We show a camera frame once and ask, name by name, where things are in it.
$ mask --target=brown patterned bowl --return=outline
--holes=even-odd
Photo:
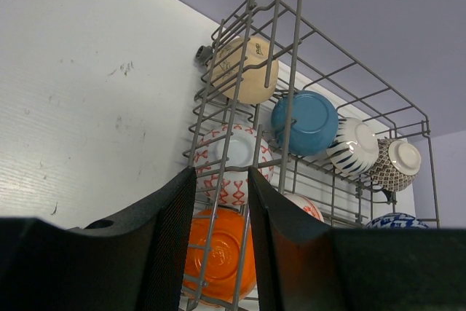
[[[402,140],[379,142],[379,157],[368,171],[372,181],[391,192],[403,191],[411,185],[421,167],[421,154],[416,147]]]

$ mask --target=black plastic part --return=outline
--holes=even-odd
[[[387,189],[382,189],[382,193],[385,194],[385,197],[387,198],[387,203],[393,203],[394,202],[394,198],[395,198],[395,195],[393,194],[392,191],[388,191]]]
[[[212,47],[205,47],[204,45],[201,45],[196,52],[196,61],[202,65],[207,65],[208,60],[212,57],[212,54]]]
[[[187,168],[86,229],[0,219],[0,310],[178,310],[195,189]]]
[[[466,231],[334,229],[248,174],[266,311],[464,310]]]

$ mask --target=ceiling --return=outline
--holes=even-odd
[[[243,0],[181,1],[220,22]],[[303,14],[425,111],[433,135],[443,135],[466,130],[465,5],[466,0],[304,0]],[[284,21],[291,35],[293,21]],[[315,52],[303,46],[299,55]],[[345,79],[353,90],[365,86],[357,76]],[[400,103],[390,96],[374,101],[385,111]]]

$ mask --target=ceramic bowl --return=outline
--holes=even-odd
[[[217,127],[206,133],[200,141],[200,145],[226,134],[227,126]],[[232,128],[233,135],[230,138],[228,148],[228,158],[226,166],[245,167],[253,164],[254,147],[256,146],[257,132],[252,127],[235,124]],[[221,159],[224,151],[225,139],[199,147],[194,154],[194,166],[200,167],[216,160]],[[273,160],[272,151],[269,144],[261,140],[261,153],[259,162],[268,162]],[[218,182],[218,174],[202,176],[202,173],[220,168],[220,164],[206,165],[203,168],[197,168],[197,189],[207,189],[215,187]],[[274,167],[260,168],[261,174],[268,180],[272,180]],[[221,189],[218,203],[224,205],[243,205],[248,199],[248,172],[226,171],[223,179],[223,188]],[[207,197],[213,200],[215,191],[203,192]]]
[[[322,213],[309,198],[301,196],[300,194],[286,194],[285,198],[299,206],[309,215],[314,216],[317,220],[321,220],[323,222]]]
[[[219,62],[220,59],[227,56],[232,50],[236,47],[241,45],[244,42],[244,38],[238,38],[226,45],[222,50],[220,50],[217,54],[216,62]],[[228,74],[216,80],[220,75],[224,72],[228,71],[231,67],[236,65],[240,62],[241,59],[241,52],[242,48],[239,48],[235,52],[233,52],[229,57],[227,57],[224,61],[222,61],[218,66],[213,69],[213,85],[216,87],[223,82],[225,82],[228,78],[235,75],[238,72],[239,67],[233,68]],[[265,41],[264,39],[252,36],[250,41],[248,42],[246,57],[247,60],[245,61],[245,67],[249,65],[258,65],[263,63],[267,60],[269,55],[269,42]],[[238,101],[241,103],[247,103],[255,105],[257,103],[263,103],[270,99],[272,94],[275,91],[275,86],[277,85],[278,80],[278,61],[272,61],[272,70],[270,73],[270,83],[269,87],[265,88],[265,76],[266,76],[266,65],[261,68],[251,68],[245,71],[242,74],[243,81],[240,85],[240,92],[238,95]],[[227,85],[234,84],[236,79],[232,82],[227,83]],[[228,89],[224,92],[224,95],[228,98],[233,98],[234,94],[234,87]]]
[[[272,128],[279,146],[283,146],[283,131],[288,97],[282,98],[272,111]],[[327,149],[335,138],[338,129],[338,114],[332,103],[313,91],[302,90],[293,97],[290,153],[311,156]]]
[[[368,229],[428,229],[428,225],[405,213],[390,213],[372,220],[366,225]]]
[[[210,215],[211,210],[204,210],[198,215]],[[240,247],[242,230],[245,219],[237,212],[219,208],[217,210],[215,226],[210,241],[205,280],[208,285],[202,289],[206,296],[231,302],[234,296],[234,284],[238,263],[240,261]],[[209,220],[193,219],[189,244],[205,245],[209,230]],[[196,248],[188,248],[186,266],[184,272],[193,277],[198,277],[201,269],[204,251]],[[184,280],[183,284],[191,289],[196,289],[194,282]],[[253,240],[250,229],[248,232],[248,244],[246,245],[244,268],[240,286],[240,300],[247,296],[256,285],[256,267],[254,264]]]
[[[372,168],[379,156],[379,145],[372,130],[356,118],[341,118],[335,140],[327,149],[335,168],[347,175],[358,175]]]
[[[379,157],[368,174],[383,189],[403,191],[411,185],[421,168],[421,154],[403,140],[379,140]]]

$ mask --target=white bowl with red pattern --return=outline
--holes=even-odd
[[[319,208],[309,198],[301,196],[300,194],[285,194],[285,198],[299,206],[309,215],[314,216],[317,220],[324,222]]]
[[[226,135],[227,125],[217,127],[206,133],[199,145],[203,145],[214,138]],[[230,137],[227,167],[247,167],[253,164],[254,148],[256,146],[257,132],[252,127],[235,124],[232,128],[233,135]],[[197,174],[197,189],[208,189],[217,186],[218,174],[203,176],[203,173],[217,170],[220,163],[210,165],[210,163],[221,159],[224,151],[225,139],[221,139],[196,149],[194,154],[194,166]],[[261,139],[261,151],[259,153],[259,163],[273,160],[272,151],[269,144]],[[261,174],[268,181],[272,180],[274,167],[259,168]],[[214,200],[215,190],[203,192],[211,200]],[[218,204],[223,205],[243,205],[248,199],[248,172],[226,171],[223,178],[223,186],[218,196]]]

